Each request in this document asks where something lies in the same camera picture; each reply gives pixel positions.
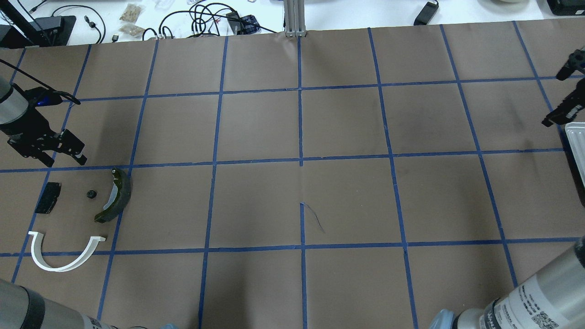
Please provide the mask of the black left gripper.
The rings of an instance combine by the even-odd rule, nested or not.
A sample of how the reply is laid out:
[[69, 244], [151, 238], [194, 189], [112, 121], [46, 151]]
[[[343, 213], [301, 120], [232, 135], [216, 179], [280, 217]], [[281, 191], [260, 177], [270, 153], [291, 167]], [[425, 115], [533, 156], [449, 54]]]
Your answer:
[[50, 124], [35, 107], [18, 119], [7, 123], [7, 144], [24, 158], [38, 159], [44, 166], [52, 167], [54, 159], [46, 151], [67, 154], [76, 163], [84, 166], [87, 157], [82, 154], [85, 143], [68, 129], [60, 133], [53, 131]]

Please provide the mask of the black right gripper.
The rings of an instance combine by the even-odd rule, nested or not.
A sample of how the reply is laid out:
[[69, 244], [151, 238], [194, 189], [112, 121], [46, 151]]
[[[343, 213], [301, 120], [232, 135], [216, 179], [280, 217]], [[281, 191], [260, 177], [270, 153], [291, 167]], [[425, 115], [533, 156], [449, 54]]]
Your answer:
[[[575, 71], [585, 73], [585, 49], [576, 49], [569, 54], [568, 60], [558, 71], [555, 78], [559, 81], [568, 79]], [[577, 114], [585, 106], [585, 82], [581, 79], [577, 82], [575, 89], [566, 96], [562, 102], [542, 121], [542, 125], [550, 127], [551, 125], [564, 125], [576, 119]]]

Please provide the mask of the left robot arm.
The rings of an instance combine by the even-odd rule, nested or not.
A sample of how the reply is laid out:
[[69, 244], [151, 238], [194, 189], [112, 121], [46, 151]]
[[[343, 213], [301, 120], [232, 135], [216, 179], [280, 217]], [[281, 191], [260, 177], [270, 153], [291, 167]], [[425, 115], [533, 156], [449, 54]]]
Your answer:
[[1, 79], [0, 129], [8, 136], [7, 144], [24, 158], [38, 159], [46, 167], [52, 167], [54, 159], [47, 151], [71, 156], [81, 166], [86, 164], [85, 148], [75, 134], [67, 129], [57, 133], [38, 107], [57, 106], [64, 99], [79, 105], [80, 101], [64, 91], [50, 87], [23, 90], [16, 83]]

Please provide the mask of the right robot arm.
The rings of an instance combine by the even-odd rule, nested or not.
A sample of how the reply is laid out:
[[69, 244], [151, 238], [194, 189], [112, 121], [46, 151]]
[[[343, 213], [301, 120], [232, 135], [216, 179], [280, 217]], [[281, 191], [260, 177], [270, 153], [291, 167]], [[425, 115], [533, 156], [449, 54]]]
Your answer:
[[585, 309], [584, 238], [504, 297], [460, 314], [442, 309], [431, 329], [582, 329]]

